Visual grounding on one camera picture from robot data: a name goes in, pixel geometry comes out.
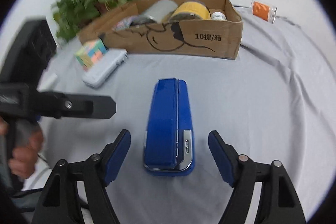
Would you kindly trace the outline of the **person's left hand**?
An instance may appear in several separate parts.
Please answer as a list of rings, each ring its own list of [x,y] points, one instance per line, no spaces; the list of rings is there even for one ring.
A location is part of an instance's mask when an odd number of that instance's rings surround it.
[[[25,180],[35,172],[35,165],[38,160],[38,153],[43,145],[44,136],[39,123],[30,123],[20,119],[17,129],[27,132],[29,138],[24,145],[16,146],[13,149],[12,156],[7,160],[7,164],[12,174]]]

